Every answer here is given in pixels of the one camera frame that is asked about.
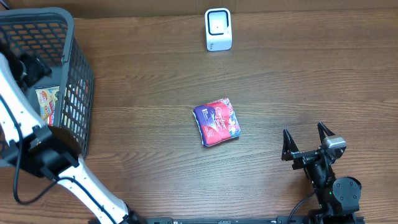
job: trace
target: snack package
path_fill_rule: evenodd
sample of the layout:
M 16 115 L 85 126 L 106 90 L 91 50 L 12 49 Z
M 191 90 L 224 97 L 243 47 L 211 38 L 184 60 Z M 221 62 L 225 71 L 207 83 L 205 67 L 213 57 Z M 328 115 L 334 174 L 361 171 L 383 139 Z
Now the snack package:
M 50 126 L 54 124 L 55 102 L 59 86 L 35 87 L 37 99 L 40 105 L 40 117 Z
M 212 146 L 241 135 L 241 128 L 228 98 L 197 106 L 193 109 L 193 115 L 204 146 Z

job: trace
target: basket mesh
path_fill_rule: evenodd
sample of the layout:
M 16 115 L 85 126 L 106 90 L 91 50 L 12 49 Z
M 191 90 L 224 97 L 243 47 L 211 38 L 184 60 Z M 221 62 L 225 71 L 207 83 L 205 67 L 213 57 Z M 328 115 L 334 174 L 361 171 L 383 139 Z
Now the basket mesh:
M 10 43 L 16 55 L 24 52 L 39 56 L 48 66 L 62 65 L 62 52 L 68 26 L 62 21 L 2 24 L 2 41 Z
M 83 152 L 86 151 L 88 142 L 93 77 L 93 71 L 74 39 L 61 126 L 72 130 Z

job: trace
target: gray plastic basket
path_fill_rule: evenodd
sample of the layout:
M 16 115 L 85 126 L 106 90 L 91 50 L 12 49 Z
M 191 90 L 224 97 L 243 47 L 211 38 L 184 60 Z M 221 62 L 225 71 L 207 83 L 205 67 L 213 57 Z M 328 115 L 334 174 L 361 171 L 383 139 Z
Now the gray plastic basket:
M 35 54 L 52 69 L 25 96 L 36 112 L 40 106 L 37 87 L 59 86 L 54 126 L 69 129 L 86 155 L 90 135 L 94 75 L 74 36 L 73 18 L 68 11 L 49 7 L 0 12 L 0 39 L 10 43 L 16 55 Z

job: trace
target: wood grain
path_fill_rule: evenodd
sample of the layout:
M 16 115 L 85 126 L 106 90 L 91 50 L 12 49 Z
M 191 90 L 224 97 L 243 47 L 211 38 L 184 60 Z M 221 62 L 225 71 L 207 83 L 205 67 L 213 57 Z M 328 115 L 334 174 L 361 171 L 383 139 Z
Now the wood grain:
M 205 50 L 202 16 L 76 20 L 95 71 L 87 164 L 144 217 L 288 215 L 311 189 L 282 162 L 282 130 L 302 151 L 322 120 L 348 142 L 333 169 L 363 184 L 358 215 L 397 223 L 398 9 L 236 14 L 233 48 Z M 205 149 L 192 109 L 229 97 L 242 137 Z M 1 169 L 0 222 L 85 223 L 65 189 L 23 207 Z M 21 174 L 22 198 L 47 180 Z M 316 208 L 316 200 L 298 213 Z
M 62 7 L 76 18 L 204 15 L 226 7 L 232 13 L 397 8 L 396 0 L 19 0 L 12 9 Z

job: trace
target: black cable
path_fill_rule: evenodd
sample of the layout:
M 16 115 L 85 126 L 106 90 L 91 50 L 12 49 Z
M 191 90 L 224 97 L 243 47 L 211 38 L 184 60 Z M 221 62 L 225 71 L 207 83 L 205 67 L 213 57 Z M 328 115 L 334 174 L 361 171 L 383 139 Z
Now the black cable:
M 23 140 L 23 136 L 22 136 L 22 131 L 21 131 L 21 127 L 19 126 L 17 120 L 15 119 L 14 115 L 12 114 L 10 108 L 8 107 L 6 101 L 4 100 L 4 98 L 2 97 L 2 95 L 0 95 L 0 100 L 2 101 L 7 113 L 9 114 L 12 122 L 14 123 L 14 126 L 17 129 L 18 132 L 18 136 L 19 136 L 19 152 L 18 152 L 18 157 L 17 157 L 17 164 L 16 164 L 16 168 L 15 168 L 15 174 L 14 174 L 14 186 L 13 186 L 13 192 L 14 192 L 14 198 L 15 201 L 17 201 L 19 204 L 21 205 L 28 205 L 31 203 L 36 202 L 39 198 L 41 198 L 45 193 L 47 193 L 52 187 L 54 187 L 58 181 L 60 180 L 70 180 L 72 183 L 75 183 L 77 186 L 79 186 L 81 188 L 82 191 L 84 191 L 84 193 L 87 194 L 87 196 L 95 203 L 95 205 L 103 212 L 105 213 L 105 215 L 112 221 L 113 224 L 117 224 L 114 219 L 112 218 L 112 216 L 104 209 L 104 207 L 102 207 L 96 200 L 95 198 L 84 188 L 84 186 L 82 186 L 77 180 L 71 178 L 71 177 L 62 177 L 59 178 L 57 180 L 55 180 L 54 182 L 52 182 L 49 186 L 47 186 L 40 194 L 38 194 L 38 196 L 36 196 L 35 198 L 33 198 L 32 200 L 29 200 L 27 202 L 23 202 L 19 199 L 18 197 L 18 177 L 19 177 L 19 170 L 21 169 L 21 159 L 22 159 L 22 140 Z
M 8 7 L 5 3 L 0 2 L 0 4 L 2 4 L 2 6 L 3 6 L 6 10 L 10 10 L 10 7 Z
M 310 193 L 308 196 L 306 196 L 303 200 L 301 200 L 292 210 L 292 212 L 289 215 L 289 218 L 287 219 L 287 224 L 290 224 L 291 219 L 293 218 L 293 214 L 296 212 L 296 210 L 304 204 L 304 202 L 306 202 L 308 199 L 310 199 L 315 193 L 317 192 L 317 190 L 315 189 L 312 193 Z
M 101 210 L 101 212 L 105 213 L 105 215 L 111 220 L 113 224 L 117 224 L 116 221 L 112 218 L 111 214 L 109 214 L 104 207 L 102 207 L 96 200 L 95 198 L 87 191 L 84 186 L 82 186 L 76 179 L 71 178 L 71 177 L 61 177 L 56 180 L 56 182 L 60 180 L 70 180 L 70 182 L 75 183 L 77 186 L 81 188 L 82 191 L 84 191 L 87 196 L 94 202 L 94 204 Z
M 326 153 L 323 153 L 323 160 L 325 161 L 325 170 L 326 170 L 326 179 L 325 179 L 325 184 L 324 187 L 326 187 L 326 184 L 328 183 L 329 180 L 329 164 L 328 161 L 326 159 Z
M 5 150 L 7 143 L 4 140 L 0 140 L 0 154 Z

